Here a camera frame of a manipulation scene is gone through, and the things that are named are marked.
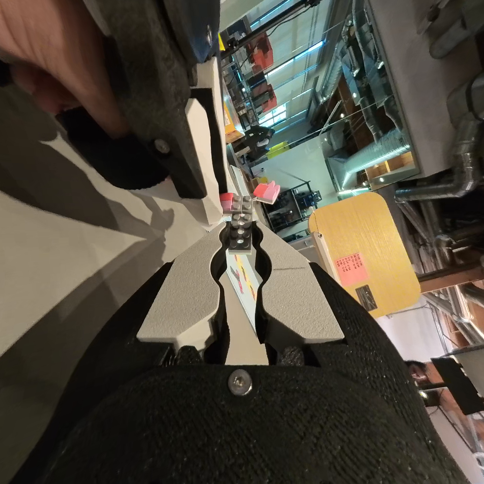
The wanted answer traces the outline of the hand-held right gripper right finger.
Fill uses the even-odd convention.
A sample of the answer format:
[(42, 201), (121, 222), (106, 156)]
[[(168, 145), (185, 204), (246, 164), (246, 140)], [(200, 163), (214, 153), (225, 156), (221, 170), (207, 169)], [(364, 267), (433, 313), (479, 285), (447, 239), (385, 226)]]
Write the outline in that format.
[(295, 350), (302, 364), (315, 364), (312, 346), (344, 341), (344, 333), (319, 284), (313, 265), (268, 228), (254, 228), (257, 290), (256, 334), (269, 364)]

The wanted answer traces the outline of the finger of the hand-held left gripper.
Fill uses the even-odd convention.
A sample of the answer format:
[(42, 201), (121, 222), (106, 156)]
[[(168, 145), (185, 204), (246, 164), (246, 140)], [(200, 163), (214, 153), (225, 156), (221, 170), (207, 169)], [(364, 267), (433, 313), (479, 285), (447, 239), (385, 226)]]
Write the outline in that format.
[(189, 99), (186, 116), (206, 189), (206, 195), (200, 199), (187, 198), (186, 208), (209, 232), (224, 218), (220, 192), (227, 191), (222, 187), (227, 182), (222, 154), (225, 140), (224, 136), (221, 136), (219, 116), (217, 114), (213, 117), (208, 115), (199, 100)]
[(202, 89), (208, 89), (211, 95), (215, 114), (223, 114), (223, 89), (220, 73), (220, 61), (218, 56), (213, 56), (203, 64), (197, 64), (195, 74), (197, 82), (190, 87), (190, 111), (195, 106), (196, 94)]

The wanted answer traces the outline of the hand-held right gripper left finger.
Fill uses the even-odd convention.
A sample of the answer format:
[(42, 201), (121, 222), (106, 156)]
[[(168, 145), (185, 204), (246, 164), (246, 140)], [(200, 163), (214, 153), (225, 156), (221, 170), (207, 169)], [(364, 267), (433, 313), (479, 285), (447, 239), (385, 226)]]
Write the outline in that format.
[(224, 364), (230, 342), (221, 275), (227, 269), (228, 226), (217, 226), (166, 264), (167, 273), (136, 335), (175, 353), (193, 347), (208, 364)]

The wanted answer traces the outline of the long grey holed plate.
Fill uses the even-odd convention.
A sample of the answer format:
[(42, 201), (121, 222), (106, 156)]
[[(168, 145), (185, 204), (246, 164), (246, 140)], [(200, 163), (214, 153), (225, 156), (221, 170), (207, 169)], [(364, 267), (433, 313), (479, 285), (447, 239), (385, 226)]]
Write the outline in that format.
[(251, 214), (232, 214), (227, 243), (227, 251), (230, 255), (240, 256), (252, 253), (252, 228)]

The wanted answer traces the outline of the grey desk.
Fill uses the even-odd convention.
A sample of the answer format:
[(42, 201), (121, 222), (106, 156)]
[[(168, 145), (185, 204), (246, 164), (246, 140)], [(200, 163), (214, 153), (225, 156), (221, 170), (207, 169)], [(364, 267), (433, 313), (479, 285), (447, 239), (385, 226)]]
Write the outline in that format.
[(206, 233), (184, 205), (107, 183), (27, 93), (1, 88), (1, 483), (107, 321)]

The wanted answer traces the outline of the person's left hand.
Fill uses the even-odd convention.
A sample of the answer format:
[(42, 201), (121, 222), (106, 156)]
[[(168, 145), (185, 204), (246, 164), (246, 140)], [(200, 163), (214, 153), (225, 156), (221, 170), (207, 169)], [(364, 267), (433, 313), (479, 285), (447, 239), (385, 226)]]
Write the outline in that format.
[(103, 36), (83, 1), (1, 1), (1, 55), (45, 112), (83, 107), (112, 138), (130, 128), (111, 88)]

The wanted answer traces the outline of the orange toy set box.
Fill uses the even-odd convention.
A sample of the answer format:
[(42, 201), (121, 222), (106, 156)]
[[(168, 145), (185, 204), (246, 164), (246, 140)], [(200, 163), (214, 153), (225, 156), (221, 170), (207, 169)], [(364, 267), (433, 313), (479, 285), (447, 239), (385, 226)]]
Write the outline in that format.
[(223, 95), (224, 123), (226, 145), (232, 144), (245, 137), (244, 129), (240, 123), (239, 115), (228, 94)]

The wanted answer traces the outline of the red crate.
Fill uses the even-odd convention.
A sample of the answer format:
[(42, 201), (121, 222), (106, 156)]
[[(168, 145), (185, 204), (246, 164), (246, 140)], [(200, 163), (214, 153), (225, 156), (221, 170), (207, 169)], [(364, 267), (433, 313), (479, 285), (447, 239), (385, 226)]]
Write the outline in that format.
[(253, 75), (259, 74), (273, 65), (274, 53), (267, 33), (262, 33), (252, 40), (248, 44), (247, 50)]
[(277, 99), (275, 96), (274, 89), (271, 84), (267, 84), (266, 90), (262, 94), (261, 99), (261, 112), (265, 113), (271, 111), (277, 106)]

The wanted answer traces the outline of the open light blue instruction booklet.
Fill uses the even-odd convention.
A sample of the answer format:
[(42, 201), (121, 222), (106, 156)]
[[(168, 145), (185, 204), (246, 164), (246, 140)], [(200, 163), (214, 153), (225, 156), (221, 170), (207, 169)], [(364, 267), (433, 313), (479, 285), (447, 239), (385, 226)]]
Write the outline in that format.
[[(233, 193), (241, 197), (252, 196), (253, 190), (247, 186), (244, 172), (238, 167), (229, 165), (234, 189)], [(256, 302), (257, 290), (259, 287), (258, 274), (255, 272), (256, 252), (236, 254), (227, 251), (227, 275), (232, 283), (235, 293), (241, 303), (245, 314), (251, 324), (254, 334), (256, 334)]]

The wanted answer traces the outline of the black boom pole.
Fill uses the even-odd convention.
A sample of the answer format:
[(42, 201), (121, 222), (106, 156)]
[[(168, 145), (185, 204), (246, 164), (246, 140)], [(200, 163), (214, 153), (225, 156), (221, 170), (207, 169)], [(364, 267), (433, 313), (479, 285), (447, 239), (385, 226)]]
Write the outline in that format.
[(249, 56), (257, 40), (267, 37), (275, 60), (296, 55), (318, 43), (330, 22), (335, 1), (261, 1), (221, 32), (222, 59)]

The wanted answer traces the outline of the black metal rack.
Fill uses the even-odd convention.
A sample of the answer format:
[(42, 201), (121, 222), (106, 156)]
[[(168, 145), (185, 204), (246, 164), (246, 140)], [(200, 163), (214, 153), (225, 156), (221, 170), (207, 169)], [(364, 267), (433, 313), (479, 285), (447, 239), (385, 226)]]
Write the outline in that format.
[(319, 191), (311, 189), (310, 182), (281, 190), (272, 205), (264, 204), (263, 212), (269, 228), (278, 233), (309, 219), (310, 212), (322, 202)]

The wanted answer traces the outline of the light wooden panel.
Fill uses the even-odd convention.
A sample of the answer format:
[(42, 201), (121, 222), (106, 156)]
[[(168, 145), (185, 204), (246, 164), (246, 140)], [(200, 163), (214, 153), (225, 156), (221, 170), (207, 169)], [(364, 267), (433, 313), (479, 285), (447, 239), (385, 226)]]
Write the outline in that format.
[(308, 230), (322, 268), (373, 318), (420, 299), (420, 283), (382, 196), (367, 192), (316, 209)]

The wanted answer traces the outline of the grey metal pipe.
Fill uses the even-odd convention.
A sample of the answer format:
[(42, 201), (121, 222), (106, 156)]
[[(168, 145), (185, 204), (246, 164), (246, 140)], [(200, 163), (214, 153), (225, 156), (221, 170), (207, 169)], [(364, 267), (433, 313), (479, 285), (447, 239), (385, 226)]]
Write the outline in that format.
[(479, 184), (482, 178), (479, 149), (483, 139), (483, 72), (449, 94), (447, 110), (451, 124), (456, 129), (451, 149), (451, 181), (399, 189), (395, 193), (397, 204), (462, 198)]

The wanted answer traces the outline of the silver ventilation duct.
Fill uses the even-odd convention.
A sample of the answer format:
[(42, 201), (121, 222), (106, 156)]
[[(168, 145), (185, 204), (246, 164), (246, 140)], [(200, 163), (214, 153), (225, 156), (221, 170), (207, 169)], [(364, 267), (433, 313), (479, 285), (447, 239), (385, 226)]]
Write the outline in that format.
[(329, 155), (327, 161), (337, 188), (347, 190), (356, 184), (358, 172), (365, 171), (372, 166), (384, 163), (409, 151), (411, 151), (411, 144), (405, 133), (396, 128), (353, 155), (348, 156), (346, 151), (340, 148)]

